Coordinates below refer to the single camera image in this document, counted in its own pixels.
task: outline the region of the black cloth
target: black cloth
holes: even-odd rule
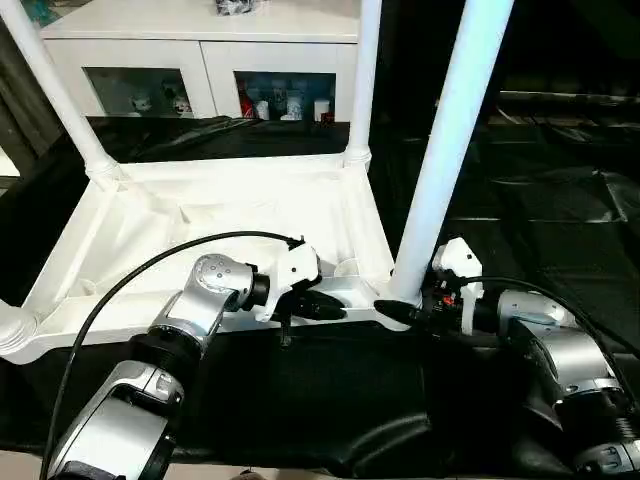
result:
[[[337,153],[345,125],[247,120],[96,120],[120,162]],[[486,274],[558,290],[640,346],[638,133],[623,129],[479,128],[443,226],[463,235]],[[426,138],[371,135],[369,177],[395,252]],[[0,197],[0,297],[20,304],[86,185],[68,139]],[[176,459],[325,469],[339,476],[567,474],[562,437],[527,404],[530,379],[491,339],[476,344],[395,334],[375,323],[221,335],[188,400]],[[67,351],[0,362],[0,448],[41,452]],[[90,346],[65,400],[68,424],[123,345]],[[634,387],[640,369],[619,362]]]

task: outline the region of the white plastic part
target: white plastic part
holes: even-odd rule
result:
[[[38,83],[84,158],[87,175],[99,183],[119,178],[118,163],[102,147],[57,75],[42,41],[19,0],[0,1],[0,15]]]
[[[467,0],[390,283],[418,305],[514,0]]]
[[[387,328],[404,329],[373,309],[393,268],[366,173],[380,1],[361,4],[357,115],[351,123],[350,154],[120,166],[106,155],[75,108],[18,0],[0,1],[5,23],[84,157],[92,180],[19,309],[35,317],[37,331],[0,356],[24,364],[71,345],[91,309],[127,272],[178,243],[234,230],[303,235],[320,258],[323,280],[314,289],[346,305],[347,317],[331,323],[378,320]],[[264,271],[283,248],[286,245],[273,240],[229,239],[172,256],[116,295],[85,343],[122,342],[146,331],[205,253],[219,252]],[[293,326],[322,323],[292,319]],[[278,327],[276,322],[256,322],[251,312],[241,311],[225,317],[219,331]]]
[[[462,237],[449,240],[440,246],[433,257],[434,271],[448,270],[458,277],[477,277],[482,275],[482,264]],[[471,283],[460,289],[462,295],[462,322],[460,329],[464,335],[473,334],[473,313],[476,300],[482,298],[482,283]]]
[[[0,300],[0,355],[20,349],[33,336],[36,327],[33,315]]]
[[[366,163],[371,160],[369,129],[373,86],[376,78],[378,58],[378,36],[382,0],[363,0],[360,11],[360,34],[358,36],[358,65],[356,88],[353,97],[353,112],[349,129],[349,144],[345,150],[345,164]]]
[[[15,167],[9,155],[7,155],[0,145],[0,177],[19,177],[20,172]]]
[[[264,307],[256,305],[253,308],[256,320],[271,320],[278,300],[292,290],[292,285],[304,280],[311,282],[318,278],[318,263],[316,251],[308,243],[280,255],[265,272],[269,276],[269,296]]]

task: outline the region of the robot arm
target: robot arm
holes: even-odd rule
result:
[[[580,473],[640,472],[640,429],[633,405],[596,341],[557,302],[534,292],[485,292],[480,283],[456,288],[438,278],[475,277],[482,265],[457,238],[440,247],[421,308],[375,302],[394,320],[439,334],[472,335],[473,327],[498,333],[529,359],[567,437]]]
[[[258,305],[258,319],[269,319],[282,295],[317,279],[307,244],[282,255],[268,275],[221,254],[199,258],[184,290],[132,338],[133,358],[115,367],[60,439],[48,478],[162,478],[178,412],[223,314]]]

